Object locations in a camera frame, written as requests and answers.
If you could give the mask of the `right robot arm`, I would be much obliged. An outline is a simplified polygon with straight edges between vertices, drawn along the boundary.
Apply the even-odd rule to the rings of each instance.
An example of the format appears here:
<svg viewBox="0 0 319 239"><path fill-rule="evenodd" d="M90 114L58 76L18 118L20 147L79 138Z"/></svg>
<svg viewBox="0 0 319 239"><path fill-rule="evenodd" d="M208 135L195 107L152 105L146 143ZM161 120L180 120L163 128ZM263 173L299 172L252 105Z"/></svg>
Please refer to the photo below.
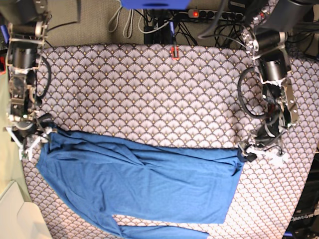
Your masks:
<svg viewBox="0 0 319 239"><path fill-rule="evenodd" d="M9 70L9 101L5 130L18 146L19 158L33 158L33 149L40 142L48 142L53 128L44 127L51 117L37 116L37 107L48 91L37 92L37 70L47 67L47 84L51 83L51 69L42 57L46 44L50 13L45 0L2 0L0 14L8 22L5 69Z"/></svg>

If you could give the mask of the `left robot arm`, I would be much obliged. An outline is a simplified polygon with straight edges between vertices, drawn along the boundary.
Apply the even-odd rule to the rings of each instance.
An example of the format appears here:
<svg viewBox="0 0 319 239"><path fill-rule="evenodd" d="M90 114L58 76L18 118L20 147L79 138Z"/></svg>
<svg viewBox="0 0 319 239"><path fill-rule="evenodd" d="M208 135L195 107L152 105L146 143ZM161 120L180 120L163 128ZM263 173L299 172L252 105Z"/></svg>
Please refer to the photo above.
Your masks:
<svg viewBox="0 0 319 239"><path fill-rule="evenodd" d="M292 68L286 42L289 31L316 4L317 0L253 0L247 7L242 39L253 65L240 75L237 93L244 112L263 120L263 124L254 132L254 143L247 139L238 144L245 162L262 155L274 166L282 166L289 158L282 150L282 135L295 126L299 115L288 77ZM261 115L247 108L241 91L244 78L253 73L259 75L262 97L267 102L267 111Z"/></svg>

